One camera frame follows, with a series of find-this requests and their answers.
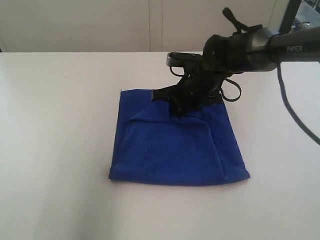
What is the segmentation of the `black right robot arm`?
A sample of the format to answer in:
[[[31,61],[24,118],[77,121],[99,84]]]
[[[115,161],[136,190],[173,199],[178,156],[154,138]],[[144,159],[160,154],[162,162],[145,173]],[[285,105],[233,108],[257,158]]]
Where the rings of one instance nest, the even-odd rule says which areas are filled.
[[[212,35],[203,54],[170,52],[167,66],[183,68],[176,85],[152,92],[154,101],[169,103],[170,112],[181,116],[226,100],[222,84],[232,75],[269,72],[282,62],[318,62],[320,29],[312,28],[276,34],[268,28],[234,33],[230,37]]]

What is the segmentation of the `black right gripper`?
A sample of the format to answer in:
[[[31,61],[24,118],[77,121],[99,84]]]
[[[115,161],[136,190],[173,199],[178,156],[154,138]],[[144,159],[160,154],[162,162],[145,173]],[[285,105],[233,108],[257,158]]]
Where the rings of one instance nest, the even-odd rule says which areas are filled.
[[[235,32],[232,36],[212,35],[205,43],[200,63],[190,73],[181,77],[176,85],[152,90],[152,101],[169,101],[170,114],[181,117],[201,107],[221,100],[236,102],[242,95],[238,83],[230,77],[242,74],[234,65],[247,57],[249,33]],[[239,92],[235,98],[226,97],[224,82],[234,85]]]

